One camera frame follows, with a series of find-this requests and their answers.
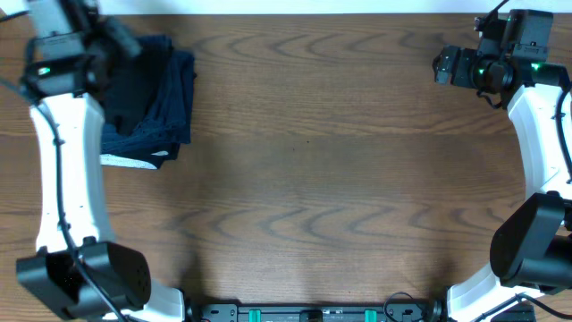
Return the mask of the black polo shirt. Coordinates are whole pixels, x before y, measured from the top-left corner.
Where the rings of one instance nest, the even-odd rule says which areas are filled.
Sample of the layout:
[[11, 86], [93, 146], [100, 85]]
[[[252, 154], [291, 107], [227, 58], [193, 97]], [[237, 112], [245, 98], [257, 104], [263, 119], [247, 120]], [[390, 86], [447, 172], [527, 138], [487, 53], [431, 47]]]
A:
[[114, 69], [102, 104], [105, 122], [122, 136], [129, 136], [144, 119], [159, 78], [155, 52], [148, 38], [141, 37], [138, 41], [142, 45], [141, 54]]

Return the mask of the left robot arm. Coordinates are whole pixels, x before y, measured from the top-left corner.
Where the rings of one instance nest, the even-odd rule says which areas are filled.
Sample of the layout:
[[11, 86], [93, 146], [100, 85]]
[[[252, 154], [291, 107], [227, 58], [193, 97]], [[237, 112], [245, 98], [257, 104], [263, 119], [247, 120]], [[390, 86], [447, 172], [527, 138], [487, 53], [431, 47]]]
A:
[[42, 213], [35, 254], [16, 262], [19, 283], [63, 320], [185, 320], [183, 293], [116, 242], [106, 209], [98, 97], [112, 70], [140, 55], [139, 42], [87, 1], [27, 7], [41, 57], [27, 60], [21, 94], [38, 136]]

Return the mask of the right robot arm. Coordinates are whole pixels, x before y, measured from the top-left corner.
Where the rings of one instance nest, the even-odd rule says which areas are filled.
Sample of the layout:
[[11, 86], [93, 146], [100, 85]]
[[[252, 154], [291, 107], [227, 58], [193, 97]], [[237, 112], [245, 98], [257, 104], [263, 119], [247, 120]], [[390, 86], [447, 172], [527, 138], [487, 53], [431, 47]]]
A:
[[549, 12], [492, 10], [475, 19], [477, 48], [446, 46], [433, 59], [437, 83], [500, 97], [526, 198], [492, 237], [488, 263], [422, 308], [424, 321], [533, 321], [544, 296], [571, 286], [571, 79], [548, 60], [552, 24]]

